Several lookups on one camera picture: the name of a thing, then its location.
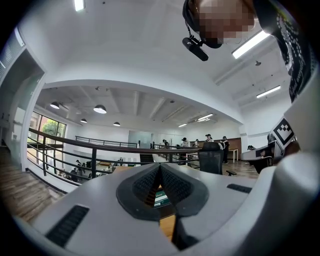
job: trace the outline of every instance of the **black t-shirt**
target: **black t-shirt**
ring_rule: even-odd
[[[291,102],[302,92],[316,67],[316,56],[299,25],[275,0],[253,0],[261,28],[277,40],[285,66],[291,76]]]

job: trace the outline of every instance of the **staircase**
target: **staircase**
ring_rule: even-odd
[[[142,166],[147,165],[149,162],[154,162],[154,157],[152,154],[140,154],[140,162],[142,162]]]

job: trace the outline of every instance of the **camera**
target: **camera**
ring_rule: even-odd
[[[195,56],[197,56],[203,62],[208,60],[209,56],[206,54],[204,50],[200,48],[200,46],[202,46],[200,42],[198,43],[192,40],[192,38],[185,37],[182,40],[182,43],[185,46],[185,48],[187,48],[190,52],[192,52]]]

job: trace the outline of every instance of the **chair backrest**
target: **chair backrest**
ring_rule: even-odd
[[[224,151],[216,142],[205,142],[198,152],[200,171],[222,175]]]

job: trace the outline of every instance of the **ceiling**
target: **ceiling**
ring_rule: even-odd
[[[54,109],[50,103],[59,102],[62,107]],[[80,119],[90,119],[96,105],[102,104],[107,115],[129,115],[156,120],[176,126],[190,123],[210,112],[182,103],[175,99],[128,89],[106,86],[63,86],[43,89],[36,105],[58,116],[79,123]]]
[[[119,49],[122,49],[126,54],[121,61],[134,67],[135,64],[146,62],[143,55],[147,55],[152,49],[163,57],[155,58],[153,60],[155,64],[163,62],[163,65],[168,66],[176,60],[180,60],[183,66],[177,66],[176,70],[170,67],[170,72],[180,77],[185,76],[186,73],[192,77],[196,71],[200,72],[199,74],[203,73],[211,80],[212,88],[214,84],[218,85],[230,94],[233,101],[240,107],[266,100],[267,97],[257,99],[256,95],[277,85],[283,85],[281,90],[268,97],[288,90],[289,76],[277,43],[271,36],[240,58],[235,59],[232,56],[233,50],[261,30],[259,23],[255,24],[253,31],[248,32],[237,42],[224,44],[219,49],[204,46],[203,49],[209,55],[209,60],[206,62],[200,61],[185,49],[182,45],[182,39],[188,36],[188,31],[182,17],[184,1],[85,0],[85,9],[79,12],[75,11],[73,0],[47,1],[36,13],[36,22],[39,26],[37,31],[42,30],[45,37],[42,42],[48,42],[48,49],[44,50],[42,55],[44,56],[50,50],[49,60],[55,61],[56,65],[60,66],[68,63],[75,55],[77,62],[91,58],[93,56],[91,50],[99,49],[99,47],[102,47],[101,50],[95,54],[118,53]],[[138,55],[136,46],[140,50],[142,49]],[[41,60],[42,55],[39,54],[37,59]],[[255,66],[256,61],[261,62],[261,65]],[[155,67],[150,67],[149,71],[157,70]],[[199,78],[194,79],[197,82],[192,81],[193,86],[201,86],[201,76]],[[74,91],[73,88],[60,89]],[[74,92],[72,96],[83,97],[81,90],[76,89],[77,92]],[[112,91],[114,92],[112,98],[115,100],[106,101],[106,105],[112,105],[109,106],[109,109],[131,115],[135,93],[132,91],[121,91],[120,93],[116,88],[113,88]],[[207,88],[207,91],[212,94],[217,93],[210,87]],[[96,96],[95,101],[103,101],[103,98],[108,99],[111,97],[109,94],[106,92],[102,96],[98,93],[94,95]],[[150,116],[149,104],[158,102],[159,98],[154,98],[146,93],[141,93],[139,98],[141,99],[139,115]],[[118,109],[112,102],[117,102]],[[85,104],[88,108],[94,105],[89,101],[85,101]],[[174,105],[170,106],[172,108],[167,111],[165,111],[167,105],[161,108],[156,114],[156,118],[165,118],[165,115],[174,110]],[[181,117],[176,122],[183,122],[183,120]]]

